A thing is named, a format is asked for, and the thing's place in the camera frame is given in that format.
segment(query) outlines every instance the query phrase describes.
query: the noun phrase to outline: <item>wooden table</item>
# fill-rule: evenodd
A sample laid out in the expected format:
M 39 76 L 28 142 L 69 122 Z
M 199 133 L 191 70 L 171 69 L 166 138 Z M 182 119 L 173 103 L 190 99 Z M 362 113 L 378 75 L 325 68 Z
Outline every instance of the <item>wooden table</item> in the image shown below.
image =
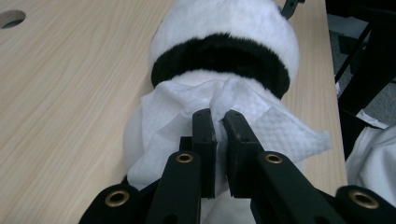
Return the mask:
M 148 51 L 172 0 L 2 0 L 0 222 L 77 223 L 92 199 L 125 175 L 122 132 L 151 91 Z M 284 103 L 332 149 L 304 174 L 330 194 L 346 174 L 324 0 L 291 19 L 300 74 Z

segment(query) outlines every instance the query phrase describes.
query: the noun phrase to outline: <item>black fluffy trim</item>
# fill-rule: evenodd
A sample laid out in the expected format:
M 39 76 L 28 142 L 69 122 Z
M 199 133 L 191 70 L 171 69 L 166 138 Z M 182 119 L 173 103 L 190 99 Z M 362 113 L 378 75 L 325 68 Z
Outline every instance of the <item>black fluffy trim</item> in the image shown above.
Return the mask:
M 153 65 L 151 82 L 155 87 L 199 69 L 255 78 L 279 99 L 290 85 L 288 70 L 271 50 L 253 40 L 227 34 L 190 39 L 169 49 Z

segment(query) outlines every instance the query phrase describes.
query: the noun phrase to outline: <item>white tissue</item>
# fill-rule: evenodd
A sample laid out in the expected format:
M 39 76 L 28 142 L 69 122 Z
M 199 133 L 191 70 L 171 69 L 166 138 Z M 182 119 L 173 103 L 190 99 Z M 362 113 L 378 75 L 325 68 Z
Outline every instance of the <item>white tissue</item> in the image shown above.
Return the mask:
M 165 81 L 144 96 L 125 129 L 128 181 L 138 189 L 161 177 L 167 158 L 178 151 L 180 136 L 191 136 L 192 114 L 204 108 L 211 109 L 218 140 L 217 195 L 226 190 L 227 136 L 220 120 L 230 109 L 245 116 L 265 150 L 281 152 L 294 162 L 330 148 L 327 132 L 305 126 L 269 91 L 258 90 L 260 84 L 252 79 L 222 75 L 196 86 L 181 83 Z

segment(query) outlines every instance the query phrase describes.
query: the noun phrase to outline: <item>white fluffy fabric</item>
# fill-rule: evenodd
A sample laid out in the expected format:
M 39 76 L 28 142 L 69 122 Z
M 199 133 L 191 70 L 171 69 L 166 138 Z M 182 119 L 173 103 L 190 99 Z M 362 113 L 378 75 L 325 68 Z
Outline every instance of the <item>white fluffy fabric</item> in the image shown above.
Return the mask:
M 150 70 L 172 47 L 213 34 L 230 34 L 264 45 L 285 64 L 290 85 L 296 78 L 299 66 L 297 39 L 273 0 L 177 0 L 152 40 Z

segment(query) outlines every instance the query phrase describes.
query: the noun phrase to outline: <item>mounting hole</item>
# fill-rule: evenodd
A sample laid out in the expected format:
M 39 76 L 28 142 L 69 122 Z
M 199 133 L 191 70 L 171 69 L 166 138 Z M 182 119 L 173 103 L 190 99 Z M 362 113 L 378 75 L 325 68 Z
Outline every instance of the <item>mounting hole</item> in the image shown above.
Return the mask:
M 376 209 L 379 207 L 378 201 L 372 196 L 358 191 L 352 190 L 349 192 L 349 198 L 356 204 L 368 208 L 368 209 Z
M 129 200 L 129 193 L 125 190 L 116 190 L 109 193 L 105 203 L 109 207 L 119 207 Z
M 176 224 L 176 223 L 178 223 L 178 217 L 175 214 L 169 214 L 163 218 L 163 224 Z
M 26 14 L 20 10 L 10 10 L 0 13 L 0 28 L 8 29 L 21 24 Z
M 176 157 L 176 160 L 180 163 L 188 163 L 193 160 L 193 156 L 190 154 L 180 154 Z
M 282 158 L 277 156 L 276 154 L 268 154 L 265 156 L 265 159 L 271 163 L 279 164 L 283 161 Z

